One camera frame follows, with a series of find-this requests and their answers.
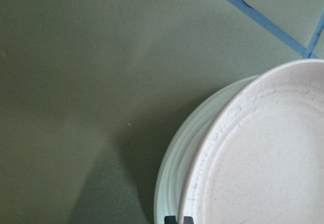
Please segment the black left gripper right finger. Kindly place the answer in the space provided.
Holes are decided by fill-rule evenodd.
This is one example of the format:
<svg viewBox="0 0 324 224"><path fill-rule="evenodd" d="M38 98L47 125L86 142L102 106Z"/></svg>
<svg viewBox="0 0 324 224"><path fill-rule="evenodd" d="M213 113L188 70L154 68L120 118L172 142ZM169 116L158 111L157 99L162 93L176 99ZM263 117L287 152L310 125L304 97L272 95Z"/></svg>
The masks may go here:
<svg viewBox="0 0 324 224"><path fill-rule="evenodd" d="M193 224L193 217L192 216L184 216L183 224Z"/></svg>

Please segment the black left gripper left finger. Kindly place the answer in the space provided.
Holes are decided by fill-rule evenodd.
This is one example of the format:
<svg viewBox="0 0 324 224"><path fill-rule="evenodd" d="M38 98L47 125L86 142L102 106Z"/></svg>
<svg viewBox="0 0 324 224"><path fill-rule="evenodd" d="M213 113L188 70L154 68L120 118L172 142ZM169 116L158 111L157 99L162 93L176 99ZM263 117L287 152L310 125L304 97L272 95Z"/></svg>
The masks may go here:
<svg viewBox="0 0 324 224"><path fill-rule="evenodd" d="M174 215L167 215L164 217L164 224L177 224L177 219Z"/></svg>

